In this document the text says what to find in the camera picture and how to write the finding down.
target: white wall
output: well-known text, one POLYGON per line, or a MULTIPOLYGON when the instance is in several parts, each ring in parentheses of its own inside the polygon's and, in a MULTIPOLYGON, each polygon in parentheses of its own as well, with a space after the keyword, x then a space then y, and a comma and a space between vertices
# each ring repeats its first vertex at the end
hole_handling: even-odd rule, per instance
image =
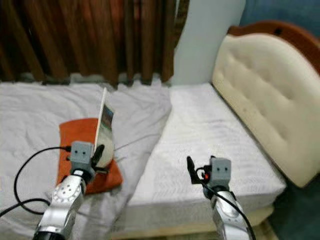
POLYGON ((246 0, 190 0, 174 55, 172 85, 209 82, 219 46, 231 25, 238 25, 246 0))

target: black wire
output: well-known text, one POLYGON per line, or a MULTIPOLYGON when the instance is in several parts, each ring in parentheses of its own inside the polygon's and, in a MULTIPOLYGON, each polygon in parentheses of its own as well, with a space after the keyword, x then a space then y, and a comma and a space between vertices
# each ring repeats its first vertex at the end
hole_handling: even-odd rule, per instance
POLYGON ((30 202, 44 202, 46 203, 47 200, 43 199, 43 198, 31 198, 31 199, 28 199, 28 200, 24 200, 24 201, 21 201, 21 202, 18 202, 17 204, 11 206, 11 207, 8 207, 7 209, 3 210, 2 212, 0 212, 0 218, 7 214, 8 212, 10 212, 11 210, 17 208, 17 207, 20 207, 20 206, 23 206, 23 204, 27 204, 27 203, 30 203, 30 202))
MULTIPOLYGON (((198 176, 198 171, 199 170, 203 170, 203 167, 199 167, 196 169, 195 173, 196 175, 198 176)), ((248 218, 246 217, 246 215, 238 208, 238 206, 236 206, 235 204, 233 204, 231 201, 229 201, 228 199, 226 199, 224 196, 221 196, 219 193, 217 193, 215 190, 213 190, 212 188, 208 187, 207 184, 205 184, 199 177, 198 177, 198 180, 199 182, 202 184, 202 186, 207 189, 208 191, 212 192, 215 196, 217 196, 218 198, 221 198, 222 200, 224 200, 225 202, 227 202, 231 207, 233 207, 244 219, 248 229, 249 229, 249 232, 250 232, 250 235, 252 237, 252 240, 256 240, 256 236, 255 236, 255 233, 254 233, 254 230, 248 220, 248 218)))
MULTIPOLYGON (((30 208, 28 208, 28 207, 26 207, 26 206, 24 205, 23 202, 25 202, 25 201, 21 201, 20 198, 19 198, 19 196, 18 196, 17 183, 18 183, 18 177, 19 177, 21 171, 22 171, 22 170, 24 169, 24 167, 28 164, 28 162, 30 162, 31 159, 33 159, 36 155, 38 155, 38 154, 40 154, 40 153, 42 153, 42 152, 44 152, 44 151, 53 150, 53 149, 63 149, 63 150, 66 150, 67 152, 70 152, 70 151, 71 151, 71 147, 70 147, 70 146, 54 146, 54 147, 48 147, 48 148, 42 149, 42 150, 36 152, 35 154, 33 154, 31 157, 29 157, 29 158, 25 161, 25 163, 20 167, 19 171, 17 172, 17 174, 16 174, 16 176, 15 176, 15 178, 14 178, 13 191, 14 191, 14 197, 15 197, 16 201, 18 202, 18 205, 17 205, 17 206, 14 205, 14 206, 16 206, 16 207, 21 206, 21 207, 23 207, 26 211, 28 211, 29 213, 32 213, 32 214, 36 214, 36 215, 43 215, 43 214, 44 214, 44 212, 42 212, 42 211, 35 211, 35 210, 32 210, 32 209, 30 209, 30 208)), ((46 199, 43 199, 43 198, 34 198, 34 200, 33 200, 33 199, 28 199, 28 200, 26 200, 26 201, 28 201, 28 203, 29 203, 29 202, 36 202, 35 199, 37 199, 39 202, 43 202, 43 203, 47 204, 48 206, 50 205, 50 202, 49 202, 48 200, 46 200, 46 199)))

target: cream headboard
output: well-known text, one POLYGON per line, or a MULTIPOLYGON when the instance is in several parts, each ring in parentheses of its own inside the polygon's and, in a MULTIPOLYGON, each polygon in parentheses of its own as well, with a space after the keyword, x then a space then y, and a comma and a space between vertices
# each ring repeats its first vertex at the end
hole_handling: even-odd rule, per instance
POLYGON ((212 83, 274 163, 303 187, 320 171, 320 45, 297 49, 279 36, 286 35, 285 27, 271 24, 277 24, 271 34, 257 27, 254 33, 228 34, 212 83))

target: bed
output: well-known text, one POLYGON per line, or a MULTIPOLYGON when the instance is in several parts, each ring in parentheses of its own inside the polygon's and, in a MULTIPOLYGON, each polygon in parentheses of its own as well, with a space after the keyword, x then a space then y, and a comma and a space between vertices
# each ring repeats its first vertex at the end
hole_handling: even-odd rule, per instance
MULTIPOLYGON (((299 187, 319 172, 319 51, 317 40, 289 24, 269 21, 231 27, 215 61, 212 85, 170 89, 158 81, 152 86, 120 85, 119 93, 110 94, 119 96, 113 100, 115 108, 124 101, 121 93, 128 93, 125 104, 139 101, 149 117, 157 116, 154 121, 146 118, 149 122, 141 126, 149 127, 144 138, 151 143, 143 152, 134 152, 143 164, 133 166, 138 172, 132 182, 123 164, 126 153, 121 148, 115 151, 120 170, 127 175, 124 182, 133 189, 119 205, 116 196, 123 189, 87 196, 77 215, 75 239, 214 231, 209 202, 200 186, 191 185, 187 155, 196 166, 207 164, 210 155, 230 158, 230 187, 251 223, 260 224, 286 187, 280 172, 299 187), (114 219, 108 219, 112 209, 114 219)), ((1 209, 15 203, 13 179, 23 161, 39 149, 59 145, 60 123, 97 117, 101 95, 97 84, 0 85, 1 209)), ((121 124, 115 128, 125 126, 124 120, 121 124)), ((128 133, 135 131, 129 127, 124 127, 128 133)), ((51 152, 25 169, 19 185, 23 198, 50 196, 58 158, 58 152, 51 152)), ((30 239, 39 218, 17 209, 0 221, 6 239, 30 239)))

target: white bed sheet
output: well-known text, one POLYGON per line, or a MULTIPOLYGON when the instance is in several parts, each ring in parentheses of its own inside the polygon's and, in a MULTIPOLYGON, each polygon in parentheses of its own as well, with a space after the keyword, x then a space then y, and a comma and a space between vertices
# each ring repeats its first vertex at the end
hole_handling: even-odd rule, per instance
MULTIPOLYGON (((38 84, 0 84, 0 209, 16 203, 14 177, 34 152, 60 144, 59 124, 99 114, 103 89, 96 84, 41 86, 38 84)), ((92 194, 78 211, 71 239, 107 239, 115 218, 133 195, 147 160, 158 142, 171 110, 169 91, 159 80, 151 86, 135 82, 118 86, 107 94, 115 110, 112 122, 114 156, 123 183, 112 192, 92 194)), ((22 200, 46 198, 54 189, 58 170, 58 151, 35 157, 18 181, 22 200)), ((30 203, 44 210, 42 203, 30 203)), ((21 208, 0 219, 1 238, 29 239, 40 217, 21 208)))
POLYGON ((196 167, 211 155, 229 158, 230 189, 246 213, 271 205, 285 181, 209 83, 170 88, 171 114, 134 195, 113 225, 116 233, 212 221, 210 202, 191 185, 186 157, 196 167))

